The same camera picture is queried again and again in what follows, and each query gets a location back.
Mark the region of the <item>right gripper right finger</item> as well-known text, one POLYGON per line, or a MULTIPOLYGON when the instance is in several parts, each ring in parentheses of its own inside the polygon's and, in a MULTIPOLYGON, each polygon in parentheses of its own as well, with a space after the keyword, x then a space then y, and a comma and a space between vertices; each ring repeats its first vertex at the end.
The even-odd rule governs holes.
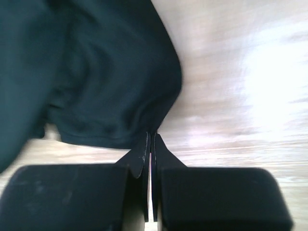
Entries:
POLYGON ((290 231, 276 179, 255 167, 188 167, 153 135, 153 216, 160 231, 290 231))

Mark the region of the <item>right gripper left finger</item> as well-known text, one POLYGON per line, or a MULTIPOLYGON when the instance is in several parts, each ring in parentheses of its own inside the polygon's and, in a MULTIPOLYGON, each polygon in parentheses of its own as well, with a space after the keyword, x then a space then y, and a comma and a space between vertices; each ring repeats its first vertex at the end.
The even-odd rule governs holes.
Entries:
POLYGON ((19 168, 0 198, 3 231, 142 231, 148 136, 113 164, 19 168))

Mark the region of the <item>black t-shirt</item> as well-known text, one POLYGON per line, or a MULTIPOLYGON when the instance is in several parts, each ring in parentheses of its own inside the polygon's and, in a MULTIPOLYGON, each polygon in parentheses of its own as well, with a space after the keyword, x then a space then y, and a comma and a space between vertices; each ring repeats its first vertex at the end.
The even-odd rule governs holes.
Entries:
POLYGON ((178 55, 149 0, 0 3, 0 169, 45 125, 76 145, 131 149, 182 87, 178 55))

